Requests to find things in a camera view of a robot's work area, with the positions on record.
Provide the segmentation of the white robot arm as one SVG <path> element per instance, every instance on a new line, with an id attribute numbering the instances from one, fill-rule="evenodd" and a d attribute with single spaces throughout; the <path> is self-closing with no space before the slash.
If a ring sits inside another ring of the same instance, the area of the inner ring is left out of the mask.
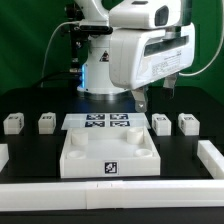
<path id="1" fill-rule="evenodd" d="M 180 71 L 193 63 L 192 0 L 123 0 L 110 10 L 103 0 L 73 0 L 66 14 L 83 96 L 114 100 L 130 91 L 135 110 L 145 112 L 148 85 L 163 80 L 171 98 Z"/>

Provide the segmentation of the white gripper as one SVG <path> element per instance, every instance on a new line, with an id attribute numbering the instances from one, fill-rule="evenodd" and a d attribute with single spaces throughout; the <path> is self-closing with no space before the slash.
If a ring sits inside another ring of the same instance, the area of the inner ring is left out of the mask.
<path id="1" fill-rule="evenodd" d="M 145 85 L 167 76 L 162 93 L 165 99 L 170 100 L 174 97 L 178 78 L 176 72 L 193 63 L 194 25 L 182 27 L 180 36 L 173 39 L 166 39 L 165 34 L 164 29 L 117 29 L 112 33 L 109 77 L 114 86 L 132 90 L 137 112 L 147 111 L 148 87 Z"/>

